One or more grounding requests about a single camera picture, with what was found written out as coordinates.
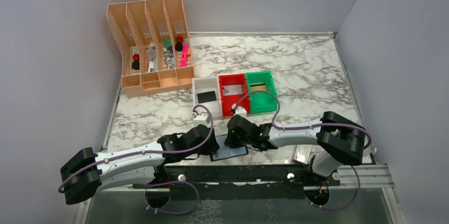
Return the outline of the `black leather card holder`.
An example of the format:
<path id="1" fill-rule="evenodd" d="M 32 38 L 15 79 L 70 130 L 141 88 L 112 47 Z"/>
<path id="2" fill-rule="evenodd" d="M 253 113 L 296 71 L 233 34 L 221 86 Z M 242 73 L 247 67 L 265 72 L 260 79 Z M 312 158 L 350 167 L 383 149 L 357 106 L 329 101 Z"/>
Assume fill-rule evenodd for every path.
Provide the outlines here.
<path id="1" fill-rule="evenodd" d="M 238 148 L 230 148 L 225 145 L 225 140 L 227 135 L 216 136 L 216 142 L 219 145 L 219 149 L 210 156 L 210 161 L 216 162 L 219 160 L 225 160 L 229 158 L 239 157 L 248 155 L 248 149 L 246 146 L 238 147 Z"/>

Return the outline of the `red plastic bin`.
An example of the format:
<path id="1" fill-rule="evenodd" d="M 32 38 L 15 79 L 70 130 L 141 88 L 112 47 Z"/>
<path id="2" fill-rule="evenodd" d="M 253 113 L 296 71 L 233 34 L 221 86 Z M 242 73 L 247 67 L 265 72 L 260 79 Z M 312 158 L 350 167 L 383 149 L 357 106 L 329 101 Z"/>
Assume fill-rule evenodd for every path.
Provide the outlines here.
<path id="1" fill-rule="evenodd" d="M 219 90 L 222 105 L 222 115 L 224 117 L 233 116 L 231 112 L 231 107 L 233 104 L 237 103 L 244 95 L 248 93 L 248 86 L 245 74 L 230 74 L 230 75 L 220 75 L 218 76 Z M 223 85 L 237 85 L 243 86 L 243 94 L 234 96 L 223 96 L 222 86 Z"/>

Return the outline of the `silver patterned credit card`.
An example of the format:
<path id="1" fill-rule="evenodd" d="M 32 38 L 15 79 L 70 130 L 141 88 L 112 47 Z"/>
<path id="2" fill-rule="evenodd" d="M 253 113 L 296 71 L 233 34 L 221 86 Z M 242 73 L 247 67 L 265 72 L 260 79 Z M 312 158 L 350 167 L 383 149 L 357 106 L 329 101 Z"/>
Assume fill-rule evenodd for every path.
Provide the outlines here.
<path id="1" fill-rule="evenodd" d="M 237 85 L 223 85 L 222 86 L 223 96 L 234 96 L 243 94 L 243 86 Z"/>

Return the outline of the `green plastic bin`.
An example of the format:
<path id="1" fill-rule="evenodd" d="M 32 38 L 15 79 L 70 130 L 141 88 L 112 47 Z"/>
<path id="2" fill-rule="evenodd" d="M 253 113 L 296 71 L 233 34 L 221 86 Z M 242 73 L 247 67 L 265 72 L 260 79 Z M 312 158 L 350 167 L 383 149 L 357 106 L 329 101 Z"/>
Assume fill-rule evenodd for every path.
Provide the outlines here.
<path id="1" fill-rule="evenodd" d="M 267 91 L 255 91 L 256 93 L 250 94 L 250 112 L 255 113 L 267 113 L 273 112 L 277 109 L 277 102 L 274 97 L 267 93 L 269 92 L 274 96 L 277 96 L 276 88 L 273 81 L 273 76 L 270 71 L 259 71 L 245 73 L 248 91 L 249 85 L 253 83 L 265 83 Z"/>

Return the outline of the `white plastic bin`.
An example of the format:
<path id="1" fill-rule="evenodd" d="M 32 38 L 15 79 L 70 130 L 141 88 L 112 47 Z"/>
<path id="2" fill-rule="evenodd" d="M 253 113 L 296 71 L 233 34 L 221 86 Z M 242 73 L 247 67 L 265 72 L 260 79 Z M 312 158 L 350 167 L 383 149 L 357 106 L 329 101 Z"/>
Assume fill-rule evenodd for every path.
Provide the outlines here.
<path id="1" fill-rule="evenodd" d="M 193 105 L 206 106 L 214 120 L 223 118 L 220 89 L 218 76 L 192 79 Z"/>

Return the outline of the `silver card tin box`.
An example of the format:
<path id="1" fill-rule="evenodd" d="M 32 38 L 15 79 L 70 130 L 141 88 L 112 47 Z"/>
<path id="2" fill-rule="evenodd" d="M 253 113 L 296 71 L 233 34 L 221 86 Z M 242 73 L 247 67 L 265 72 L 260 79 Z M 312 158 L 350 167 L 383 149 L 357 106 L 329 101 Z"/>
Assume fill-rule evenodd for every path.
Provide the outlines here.
<path id="1" fill-rule="evenodd" d="M 293 162 L 307 165 L 310 161 L 311 145 L 297 145 L 293 155 Z"/>

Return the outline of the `peach plastic desk organizer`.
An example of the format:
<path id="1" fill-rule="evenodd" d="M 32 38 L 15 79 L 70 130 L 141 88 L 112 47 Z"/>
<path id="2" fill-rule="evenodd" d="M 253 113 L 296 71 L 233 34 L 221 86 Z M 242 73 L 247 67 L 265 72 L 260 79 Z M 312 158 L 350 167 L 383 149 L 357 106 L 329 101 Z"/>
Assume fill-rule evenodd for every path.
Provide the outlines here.
<path id="1" fill-rule="evenodd" d="M 183 0 L 109 4 L 106 17 L 122 56 L 121 88 L 127 97 L 192 88 L 195 72 Z M 186 67 L 181 67 L 182 51 L 175 51 L 177 36 L 182 36 L 189 45 Z M 166 40 L 173 45 L 174 69 L 165 66 L 162 46 Z M 148 73 L 146 46 L 151 42 L 156 46 L 157 70 Z M 140 55 L 139 70 L 131 68 L 135 53 Z"/>

